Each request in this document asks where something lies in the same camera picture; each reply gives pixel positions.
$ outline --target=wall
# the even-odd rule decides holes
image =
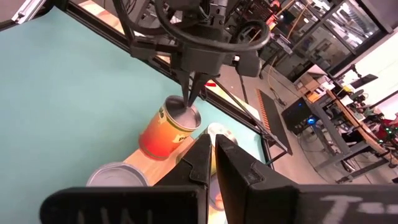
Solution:
[[[372,74],[379,77],[357,90],[364,90],[369,96],[366,103],[373,105],[398,90],[398,34],[394,34],[378,48],[356,63],[357,71],[363,76]],[[357,80],[354,72],[346,73],[344,84]]]
[[[382,102],[377,107],[384,113],[387,119],[395,119],[395,114],[398,112],[398,94]]]

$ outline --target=teal table surface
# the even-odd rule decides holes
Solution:
[[[123,161],[178,84],[58,9],[0,32],[0,223],[40,223],[51,193]],[[202,124],[229,128],[264,162],[260,137],[197,100]]]

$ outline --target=metal frame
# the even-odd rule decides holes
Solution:
[[[343,184],[345,182],[350,182],[354,179],[357,179],[358,177],[361,177],[365,174],[367,174],[368,172],[371,172],[374,169],[377,169],[383,165],[386,165],[387,163],[389,163],[389,161],[385,158],[381,158],[380,160],[378,160],[377,162],[373,162],[372,164],[361,168],[360,170],[357,170],[355,172],[352,172],[342,178],[340,178],[339,180],[336,180],[337,184]]]

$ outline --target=wire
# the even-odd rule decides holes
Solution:
[[[284,9],[287,8],[287,6],[289,6],[292,2],[294,2],[294,1],[289,2],[288,5],[286,5],[286,6],[284,7]],[[300,18],[303,16],[303,13],[305,12],[305,10],[307,9],[307,7],[308,7],[309,4],[310,4],[310,3],[308,2],[308,3],[305,5],[305,7],[303,8],[303,11],[300,13],[300,15],[298,16],[298,18],[297,18],[296,21],[294,22],[292,28],[291,28],[290,31],[289,31],[289,34],[287,35],[287,38],[286,38],[287,40],[288,40],[289,37],[292,35],[292,32],[293,32],[294,28],[297,26],[298,21],[299,21]],[[270,80],[269,80],[269,77],[271,76],[271,71],[272,71],[272,68],[273,68],[273,66],[274,66],[274,64],[275,64],[275,62],[276,62],[277,57],[278,57],[278,56],[276,55],[276,56],[274,57],[272,63],[269,65],[268,74],[267,74],[267,82],[268,82],[268,85],[269,85],[269,89],[270,89],[272,92],[275,92],[275,89],[272,87],[271,82],[270,82]],[[290,90],[289,88],[287,88],[287,86],[285,86],[283,83],[281,83],[281,82],[279,82],[279,83],[282,84],[288,91],[290,91],[290,92],[293,93],[295,96],[297,96],[298,98],[300,98],[300,96],[298,96],[298,95],[295,94],[292,90]],[[276,99],[274,99],[274,100],[283,102],[283,104],[286,105],[286,102],[284,102],[280,97],[278,97],[278,98],[276,98]]]
[[[119,2],[118,0],[113,0],[115,7],[116,4]],[[122,2],[120,2],[120,5],[118,7],[121,7],[121,12],[122,16],[120,16],[120,20],[122,22],[127,23],[127,25],[130,27],[130,29],[143,34],[143,35],[164,35],[167,34],[167,31],[162,27],[158,27],[158,28],[147,28],[147,27],[142,27],[139,24],[136,24],[135,22],[133,22],[129,16],[128,16],[128,11],[127,11],[127,5],[123,4]],[[179,29],[184,29],[187,27],[191,27],[195,24],[197,24],[198,21],[183,21],[183,22],[176,22],[173,24],[174,27],[178,27]]]
[[[302,146],[302,138],[303,138],[303,131],[302,131],[300,134],[298,134],[298,136],[297,136],[297,140],[298,140],[298,143],[300,144],[301,150],[303,150],[303,151],[305,151],[305,152],[325,152],[325,149],[322,149],[322,150],[319,150],[319,151],[305,150],[305,149],[303,148],[303,146]],[[306,141],[306,142],[307,142],[307,143],[313,143],[313,142],[315,142],[317,139],[318,139],[318,136],[317,136],[317,138],[315,138],[315,140],[313,140],[313,141]]]
[[[210,48],[212,51],[218,51],[218,52],[247,52],[262,48],[269,40],[269,34],[270,34],[269,27],[262,21],[247,22],[252,26],[261,27],[262,30],[261,38],[249,44],[248,43],[229,44],[224,42],[218,42],[215,40],[208,40],[201,37],[195,37],[194,35],[185,33],[181,31],[179,28],[172,26],[170,21],[167,20],[162,10],[162,6],[163,6],[163,0],[155,0],[155,11],[160,24],[170,35],[176,37],[179,41],[186,44],[196,45],[204,48]]]

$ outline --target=can lid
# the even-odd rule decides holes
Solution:
[[[139,170],[123,163],[112,162],[101,166],[88,179],[89,187],[139,187],[148,183]]]
[[[213,146],[216,145],[216,135],[217,134],[223,134],[229,140],[231,140],[235,144],[238,144],[238,141],[236,140],[236,138],[232,134],[232,132],[230,130],[228,130],[225,126],[220,124],[220,123],[211,123],[211,124],[209,124],[209,126],[207,127],[207,133],[210,135],[211,144]]]
[[[181,96],[169,96],[165,107],[170,117],[181,127],[196,129],[200,126],[201,117],[195,106],[186,107]]]

